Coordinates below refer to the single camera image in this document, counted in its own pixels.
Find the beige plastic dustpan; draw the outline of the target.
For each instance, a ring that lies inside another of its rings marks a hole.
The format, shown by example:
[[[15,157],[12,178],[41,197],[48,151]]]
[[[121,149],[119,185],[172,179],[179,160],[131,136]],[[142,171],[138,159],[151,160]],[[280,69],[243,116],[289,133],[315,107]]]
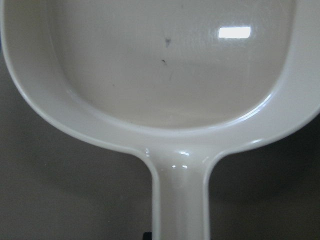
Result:
[[[155,240],[210,239],[219,160],[320,112],[317,0],[3,0],[0,28],[37,114],[147,165]]]

